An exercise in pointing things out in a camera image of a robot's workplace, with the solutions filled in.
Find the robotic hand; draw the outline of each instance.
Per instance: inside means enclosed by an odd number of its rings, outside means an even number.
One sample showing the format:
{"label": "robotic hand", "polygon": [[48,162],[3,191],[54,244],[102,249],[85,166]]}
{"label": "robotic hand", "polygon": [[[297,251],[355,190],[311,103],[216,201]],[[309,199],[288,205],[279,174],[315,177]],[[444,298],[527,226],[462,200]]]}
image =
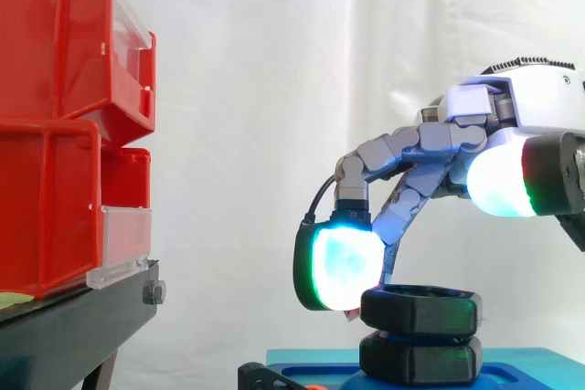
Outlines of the robotic hand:
{"label": "robotic hand", "polygon": [[[496,216],[557,216],[585,251],[585,71],[517,58],[450,88],[415,126],[342,157],[299,228],[293,263],[310,310],[351,311],[389,284],[399,242],[429,198],[456,195]],[[403,174],[373,222],[368,184]],[[314,211],[335,186],[335,210]]]}

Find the black clamp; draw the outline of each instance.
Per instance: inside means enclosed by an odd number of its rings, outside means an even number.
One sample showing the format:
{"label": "black clamp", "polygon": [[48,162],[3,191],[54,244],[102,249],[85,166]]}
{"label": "black clamp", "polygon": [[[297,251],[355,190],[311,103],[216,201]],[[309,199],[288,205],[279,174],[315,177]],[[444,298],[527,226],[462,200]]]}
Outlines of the black clamp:
{"label": "black clamp", "polygon": [[238,390],[307,390],[303,385],[295,383],[292,379],[274,372],[264,364],[246,363],[238,368]]}

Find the black cable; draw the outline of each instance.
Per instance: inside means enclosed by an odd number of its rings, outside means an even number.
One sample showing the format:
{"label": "black cable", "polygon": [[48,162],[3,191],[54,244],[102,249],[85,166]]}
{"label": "black cable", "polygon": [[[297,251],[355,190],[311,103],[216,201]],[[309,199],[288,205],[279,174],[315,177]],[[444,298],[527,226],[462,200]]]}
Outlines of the black cable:
{"label": "black cable", "polygon": [[325,180],[325,183],[323,183],[323,185],[319,188],[319,190],[317,191],[317,194],[314,196],[313,202],[309,206],[309,210],[307,211],[306,214],[304,214],[303,222],[305,224],[314,223],[314,221],[315,221],[315,214],[314,213],[317,210],[317,206],[319,206],[319,202],[321,201],[321,198],[323,198],[323,195],[325,194],[325,192],[327,192],[327,189],[329,189],[329,186],[331,186],[331,184],[333,184],[334,181],[335,181],[335,176],[331,175],[327,180]]}

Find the black metal shelf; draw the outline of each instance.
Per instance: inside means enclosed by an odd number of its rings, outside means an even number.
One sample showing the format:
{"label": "black metal shelf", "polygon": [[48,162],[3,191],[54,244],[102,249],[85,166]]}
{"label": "black metal shelf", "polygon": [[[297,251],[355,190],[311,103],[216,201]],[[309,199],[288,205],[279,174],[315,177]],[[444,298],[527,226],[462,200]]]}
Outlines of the black metal shelf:
{"label": "black metal shelf", "polygon": [[0,312],[0,390],[108,388],[118,348],[156,315],[144,288],[158,263],[103,290],[82,288]]}

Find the orange object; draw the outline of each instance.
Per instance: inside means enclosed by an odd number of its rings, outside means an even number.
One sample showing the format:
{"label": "orange object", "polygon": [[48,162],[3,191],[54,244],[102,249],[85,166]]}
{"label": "orange object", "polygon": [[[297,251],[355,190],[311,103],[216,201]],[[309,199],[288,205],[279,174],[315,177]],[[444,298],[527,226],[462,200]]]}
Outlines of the orange object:
{"label": "orange object", "polygon": [[154,130],[154,36],[125,0],[0,0],[0,118],[85,119],[105,144]]}
{"label": "orange object", "polygon": [[154,35],[125,0],[0,0],[0,292],[147,269]]}
{"label": "orange object", "polygon": [[[104,194],[114,211],[147,204],[146,150],[103,152],[91,121],[14,120],[0,121],[0,156],[0,292],[43,297],[81,283],[106,258],[115,264],[148,254],[150,241],[140,236],[143,220],[117,214],[125,230],[107,228],[102,209]],[[150,221],[149,211],[131,212]],[[128,239],[128,229],[139,239]],[[104,234],[118,238],[115,245],[106,246]]]}

